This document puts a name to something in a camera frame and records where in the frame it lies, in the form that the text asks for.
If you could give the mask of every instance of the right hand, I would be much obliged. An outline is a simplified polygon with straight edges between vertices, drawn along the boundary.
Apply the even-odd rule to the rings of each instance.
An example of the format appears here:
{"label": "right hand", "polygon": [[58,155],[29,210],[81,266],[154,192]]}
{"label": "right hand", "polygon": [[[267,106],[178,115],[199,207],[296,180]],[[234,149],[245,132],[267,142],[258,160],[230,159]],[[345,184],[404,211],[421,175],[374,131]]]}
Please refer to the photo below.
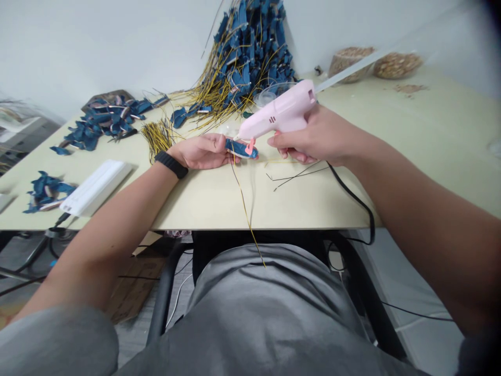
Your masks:
{"label": "right hand", "polygon": [[308,123],[306,128],[295,132],[277,132],[268,139],[268,144],[277,148],[282,158],[290,155],[303,165],[326,160],[333,166],[342,166],[365,140],[374,138],[319,104],[305,114],[305,119]]}

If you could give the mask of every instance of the black wristband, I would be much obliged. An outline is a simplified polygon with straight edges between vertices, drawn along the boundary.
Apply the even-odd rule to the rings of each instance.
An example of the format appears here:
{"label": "black wristband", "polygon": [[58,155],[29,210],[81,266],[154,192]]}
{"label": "black wristband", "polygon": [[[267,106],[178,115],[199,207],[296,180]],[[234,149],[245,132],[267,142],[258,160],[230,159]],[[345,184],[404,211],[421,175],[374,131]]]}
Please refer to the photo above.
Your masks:
{"label": "black wristband", "polygon": [[167,154],[165,151],[159,152],[155,156],[155,161],[160,162],[165,167],[170,169],[177,175],[178,179],[182,179],[188,174],[188,169],[176,161],[173,157]]}

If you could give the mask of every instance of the sleeve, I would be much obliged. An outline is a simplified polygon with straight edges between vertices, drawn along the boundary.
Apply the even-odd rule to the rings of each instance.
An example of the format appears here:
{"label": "sleeve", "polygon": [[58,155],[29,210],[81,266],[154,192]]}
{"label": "sleeve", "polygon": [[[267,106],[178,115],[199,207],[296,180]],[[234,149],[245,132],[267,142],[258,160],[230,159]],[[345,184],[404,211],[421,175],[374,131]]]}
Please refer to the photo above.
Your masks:
{"label": "sleeve", "polygon": [[109,376],[117,359],[115,328],[91,307],[51,308],[0,331],[2,375]]}

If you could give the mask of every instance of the desk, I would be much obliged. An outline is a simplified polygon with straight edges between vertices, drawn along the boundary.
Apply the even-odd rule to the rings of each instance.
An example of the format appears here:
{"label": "desk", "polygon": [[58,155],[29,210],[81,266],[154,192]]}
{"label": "desk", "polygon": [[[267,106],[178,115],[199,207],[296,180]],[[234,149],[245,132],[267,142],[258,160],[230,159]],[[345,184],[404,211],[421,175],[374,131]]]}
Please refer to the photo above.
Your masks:
{"label": "desk", "polygon": [[[430,89],[413,94],[393,90],[395,85],[426,85]],[[367,77],[351,85],[329,88],[318,95],[323,105],[337,111],[362,129],[384,139],[406,155],[421,170],[446,188],[501,218],[501,160],[486,149],[501,137],[498,102],[466,88],[442,74],[423,67],[413,78],[401,81]],[[172,106],[164,106],[170,116]],[[49,150],[68,134],[75,116],[30,155],[0,179],[0,193],[16,199],[0,214],[2,230],[44,230],[53,225],[61,212],[23,214],[27,208],[31,180],[38,170],[82,183],[105,159],[130,162],[134,172],[122,184],[130,184],[149,167],[148,145],[137,135],[119,144],[103,137],[95,151],[76,150],[68,157]],[[162,111],[146,113],[147,122],[156,121]],[[229,121],[237,127],[240,119]],[[134,127],[140,129],[141,121]],[[193,124],[181,129],[186,133]],[[254,229],[332,229],[365,228],[365,210],[342,190],[326,169],[296,178],[273,190],[304,167],[298,163],[276,163],[278,152],[266,143],[269,135],[257,140],[260,160],[243,161],[237,170],[247,212]],[[325,167],[319,163],[311,170]],[[339,173],[347,186],[372,206],[357,179],[346,169]],[[81,229],[88,218],[70,225]],[[376,216],[376,225],[381,222]],[[153,229],[247,229],[240,191],[230,166],[209,171],[192,171],[171,193]]]}

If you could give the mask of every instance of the plastic container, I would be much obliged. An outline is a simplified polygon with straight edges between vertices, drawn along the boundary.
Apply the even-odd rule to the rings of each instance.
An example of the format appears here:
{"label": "plastic container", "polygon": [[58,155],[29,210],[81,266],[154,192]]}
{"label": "plastic container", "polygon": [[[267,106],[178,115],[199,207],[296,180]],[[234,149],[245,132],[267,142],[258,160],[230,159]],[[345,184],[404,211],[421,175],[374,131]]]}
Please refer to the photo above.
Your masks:
{"label": "plastic container", "polygon": [[407,78],[416,73],[424,60],[417,53],[392,52],[374,63],[374,75],[385,79]]}
{"label": "plastic container", "polygon": [[[376,51],[374,47],[348,47],[339,50],[332,57],[332,62],[330,63],[329,68],[329,78],[338,74],[339,72],[342,72],[353,64],[358,63],[363,58],[371,55],[374,51]],[[367,72],[371,68],[371,65],[367,65],[365,68],[356,71],[355,73],[349,75],[339,82],[343,84],[351,84],[357,82],[367,74]]]}
{"label": "plastic container", "polygon": [[254,96],[254,103],[256,104],[258,109],[262,109],[268,103],[273,102],[277,97],[284,94],[294,85],[296,85],[296,83],[280,83],[271,85]]}

